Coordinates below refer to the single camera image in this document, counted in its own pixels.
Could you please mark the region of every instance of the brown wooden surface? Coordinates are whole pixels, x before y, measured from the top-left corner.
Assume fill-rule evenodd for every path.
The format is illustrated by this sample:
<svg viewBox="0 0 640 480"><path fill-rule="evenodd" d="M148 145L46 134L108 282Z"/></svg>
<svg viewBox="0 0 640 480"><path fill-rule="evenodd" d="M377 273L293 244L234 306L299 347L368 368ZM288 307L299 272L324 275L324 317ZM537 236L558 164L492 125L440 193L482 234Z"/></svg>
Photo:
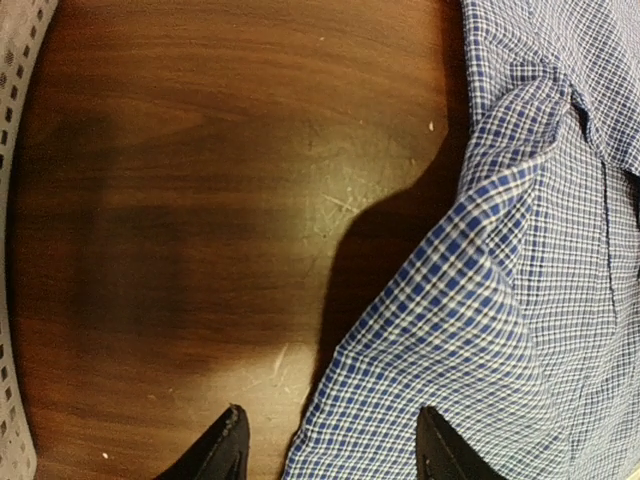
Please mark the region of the brown wooden surface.
<svg viewBox="0 0 640 480"><path fill-rule="evenodd" d="M9 208L38 478L151 478L230 402L277 477L314 371L452 202L462 48L454 0L61 3Z"/></svg>

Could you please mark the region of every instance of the wood grain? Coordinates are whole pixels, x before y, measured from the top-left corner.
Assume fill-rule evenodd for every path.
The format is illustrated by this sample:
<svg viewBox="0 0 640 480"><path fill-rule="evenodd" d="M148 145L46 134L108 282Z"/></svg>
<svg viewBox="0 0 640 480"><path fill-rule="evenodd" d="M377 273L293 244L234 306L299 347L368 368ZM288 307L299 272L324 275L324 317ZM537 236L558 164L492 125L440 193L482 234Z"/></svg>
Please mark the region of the wood grain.
<svg viewBox="0 0 640 480"><path fill-rule="evenodd" d="M151 478L230 402L276 478L454 198L459 5L67 0L29 96L8 260L38 478Z"/></svg>

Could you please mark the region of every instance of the blue and white checkered fabric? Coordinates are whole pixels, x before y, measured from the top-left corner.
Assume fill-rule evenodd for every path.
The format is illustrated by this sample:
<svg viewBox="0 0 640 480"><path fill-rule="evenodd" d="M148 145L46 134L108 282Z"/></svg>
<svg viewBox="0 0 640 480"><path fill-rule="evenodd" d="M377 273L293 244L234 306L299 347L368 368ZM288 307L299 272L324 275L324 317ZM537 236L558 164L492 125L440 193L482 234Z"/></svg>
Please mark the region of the blue and white checkered fabric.
<svg viewBox="0 0 640 480"><path fill-rule="evenodd" d="M640 463L640 3L463 0L459 195L343 340L285 478L416 478L434 405L509 479Z"/></svg>

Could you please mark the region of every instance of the perforated white plastic edge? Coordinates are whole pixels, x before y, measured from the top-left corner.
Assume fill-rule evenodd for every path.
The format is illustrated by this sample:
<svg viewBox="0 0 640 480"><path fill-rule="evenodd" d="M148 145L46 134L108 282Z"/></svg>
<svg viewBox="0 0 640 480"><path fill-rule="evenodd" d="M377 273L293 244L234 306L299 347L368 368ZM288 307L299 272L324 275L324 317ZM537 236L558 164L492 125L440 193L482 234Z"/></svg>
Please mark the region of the perforated white plastic edge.
<svg viewBox="0 0 640 480"><path fill-rule="evenodd" d="M27 85L57 0L0 0L0 480L35 476L36 453L18 390L5 276L7 192Z"/></svg>

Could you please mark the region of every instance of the plaid cloth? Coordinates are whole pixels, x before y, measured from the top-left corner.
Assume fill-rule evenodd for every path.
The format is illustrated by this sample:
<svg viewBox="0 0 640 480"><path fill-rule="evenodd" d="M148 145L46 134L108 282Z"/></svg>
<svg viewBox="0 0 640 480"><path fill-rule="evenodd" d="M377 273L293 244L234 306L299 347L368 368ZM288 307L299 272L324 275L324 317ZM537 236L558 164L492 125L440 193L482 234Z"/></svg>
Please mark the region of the plaid cloth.
<svg viewBox="0 0 640 480"><path fill-rule="evenodd" d="M457 202L337 348L287 479L416 478L425 405L509 479L640 463L640 4L463 8Z"/></svg>

